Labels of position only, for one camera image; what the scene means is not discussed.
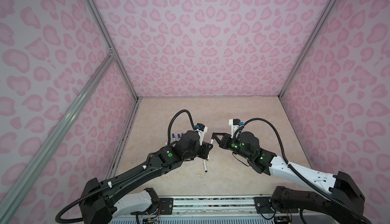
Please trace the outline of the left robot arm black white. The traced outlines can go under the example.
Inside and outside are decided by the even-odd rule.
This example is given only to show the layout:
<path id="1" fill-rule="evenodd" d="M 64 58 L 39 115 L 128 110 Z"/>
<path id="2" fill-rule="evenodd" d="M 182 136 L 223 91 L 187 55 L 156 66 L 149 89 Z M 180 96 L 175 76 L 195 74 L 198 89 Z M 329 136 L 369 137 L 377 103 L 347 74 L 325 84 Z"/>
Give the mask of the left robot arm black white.
<path id="1" fill-rule="evenodd" d="M 187 131 L 179 141 L 148 155 L 145 162 L 118 176 L 98 181 L 89 180 L 79 204 L 85 224 L 107 224 L 117 211 L 121 198 L 142 184 L 173 171 L 186 161 L 207 159 L 213 145 L 201 142 L 199 133 Z"/>

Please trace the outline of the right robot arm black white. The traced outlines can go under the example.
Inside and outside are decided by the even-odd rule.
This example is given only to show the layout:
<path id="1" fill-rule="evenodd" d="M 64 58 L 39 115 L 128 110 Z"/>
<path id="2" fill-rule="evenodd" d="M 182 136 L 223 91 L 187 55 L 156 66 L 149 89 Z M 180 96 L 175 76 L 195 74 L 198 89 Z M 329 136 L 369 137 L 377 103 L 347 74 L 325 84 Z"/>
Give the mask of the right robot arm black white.
<path id="1" fill-rule="evenodd" d="M 334 175 L 286 162 L 283 157 L 260 147 L 253 133 L 237 139 L 227 133 L 213 133 L 220 148 L 247 160 L 246 166 L 259 174 L 283 178 L 306 187 L 307 191 L 277 186 L 269 200 L 276 211 L 298 209 L 332 217 L 340 224 L 368 224 L 364 217 L 365 197 L 352 177 L 344 172 Z"/>

